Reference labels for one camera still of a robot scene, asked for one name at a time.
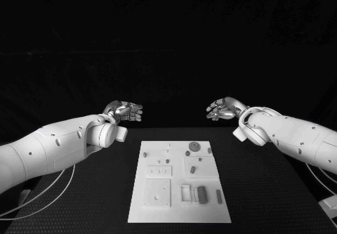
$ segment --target test board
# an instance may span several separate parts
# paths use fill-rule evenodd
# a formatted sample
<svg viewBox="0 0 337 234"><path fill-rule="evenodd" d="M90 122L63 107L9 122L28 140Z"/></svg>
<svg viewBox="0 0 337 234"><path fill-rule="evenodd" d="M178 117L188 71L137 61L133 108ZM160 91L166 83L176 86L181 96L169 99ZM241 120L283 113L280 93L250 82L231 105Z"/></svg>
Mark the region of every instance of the test board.
<svg viewBox="0 0 337 234"><path fill-rule="evenodd" d="M142 142L129 223L231 223L211 143L191 143Z"/></svg>

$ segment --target table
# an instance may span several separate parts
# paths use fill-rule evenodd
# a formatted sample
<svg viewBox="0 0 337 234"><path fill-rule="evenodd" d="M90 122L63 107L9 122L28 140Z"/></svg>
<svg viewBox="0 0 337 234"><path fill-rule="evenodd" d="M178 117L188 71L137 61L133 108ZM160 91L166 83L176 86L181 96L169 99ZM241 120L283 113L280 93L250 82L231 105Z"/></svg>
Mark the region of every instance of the table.
<svg viewBox="0 0 337 234"><path fill-rule="evenodd" d="M77 164L74 179L58 201L34 216L15 220L6 234L80 233L336 233L336 227L273 143L257 146L233 135L234 127L129 129L126 142ZM129 223L142 141L211 141L231 224ZM45 207L63 192L68 168L50 191L18 217ZM28 201L51 185L45 175Z"/></svg>

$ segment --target black background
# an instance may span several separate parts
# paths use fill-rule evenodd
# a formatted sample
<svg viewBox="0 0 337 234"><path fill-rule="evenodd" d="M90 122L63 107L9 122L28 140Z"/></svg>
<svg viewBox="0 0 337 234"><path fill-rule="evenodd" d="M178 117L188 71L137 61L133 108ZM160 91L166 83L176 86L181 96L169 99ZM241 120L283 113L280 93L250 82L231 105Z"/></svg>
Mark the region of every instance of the black background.
<svg viewBox="0 0 337 234"><path fill-rule="evenodd" d="M238 126L207 118L231 96L337 129L336 1L9 1L0 10L0 142L114 100L145 106L127 128Z"/></svg>

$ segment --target white cable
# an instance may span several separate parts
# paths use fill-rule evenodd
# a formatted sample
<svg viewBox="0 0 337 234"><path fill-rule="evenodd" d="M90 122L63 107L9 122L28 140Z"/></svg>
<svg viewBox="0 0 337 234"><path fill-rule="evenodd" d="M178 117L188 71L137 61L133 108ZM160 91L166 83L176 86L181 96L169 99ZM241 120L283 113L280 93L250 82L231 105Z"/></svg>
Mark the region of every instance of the white cable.
<svg viewBox="0 0 337 234"><path fill-rule="evenodd" d="M337 194L330 190L330 188L326 186L326 184L320 181L320 179L317 178L317 176L316 176L316 174L315 174L315 172L313 172L313 170L312 170L309 164L307 164L307 167L309 167L309 169L310 169L310 171L312 171L312 174L315 175L316 179L317 179L319 182L322 183L322 185L326 187L326 189L328 189L335 195L337 195Z"/></svg>
<svg viewBox="0 0 337 234"><path fill-rule="evenodd" d="M50 185L50 187L44 190L44 192L31 200L28 201L25 204L22 204L18 208L15 208L14 210L8 211L6 213L0 214L0 217L5 216L6 214L9 214L11 212L16 211L19 208L22 208L24 206L27 206L31 202L34 202L41 196L42 194L50 190L50 188L54 186L54 184L57 183L60 177L63 176L65 170L63 171L63 173L60 174L57 180L54 181L54 183Z"/></svg>
<svg viewBox="0 0 337 234"><path fill-rule="evenodd" d="M329 176L329 174L323 171L323 169L320 168L323 174L328 176L328 178L337 184L337 181Z"/></svg>
<svg viewBox="0 0 337 234"><path fill-rule="evenodd" d="M60 196L55 198L55 200L40 210L40 211L37 211L35 213L32 213L31 215L27 215L27 216L24 216L24 217L19 217L19 218L0 218L0 220L16 220L16 219L21 219L21 218L27 218L27 217L29 217L29 216L32 216L34 214L37 214L38 212L41 212L45 208L48 208L51 205L52 205L52 203L58 200L58 198L61 197L61 195L64 194L64 192L65 192L65 190L67 190L67 188L68 188L68 185L65 186L65 189L64 189L64 191L63 191L63 193L60 194Z"/></svg>

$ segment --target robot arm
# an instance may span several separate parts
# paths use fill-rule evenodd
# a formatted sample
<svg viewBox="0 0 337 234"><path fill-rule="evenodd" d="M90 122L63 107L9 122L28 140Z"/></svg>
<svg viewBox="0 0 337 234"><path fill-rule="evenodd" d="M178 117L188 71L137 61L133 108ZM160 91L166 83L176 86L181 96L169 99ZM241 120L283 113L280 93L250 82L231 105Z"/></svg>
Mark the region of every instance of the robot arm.
<svg viewBox="0 0 337 234"><path fill-rule="evenodd" d="M0 146L0 194L31 178L60 172L124 142L127 129L122 120L142 121L142 105L112 102L104 114L50 124L21 140Z"/></svg>
<svg viewBox="0 0 337 234"><path fill-rule="evenodd" d="M208 118L240 118L234 135L256 145L273 142L283 153L337 174L337 132L306 120L283 116L267 107L245 106L227 97L212 103Z"/></svg>

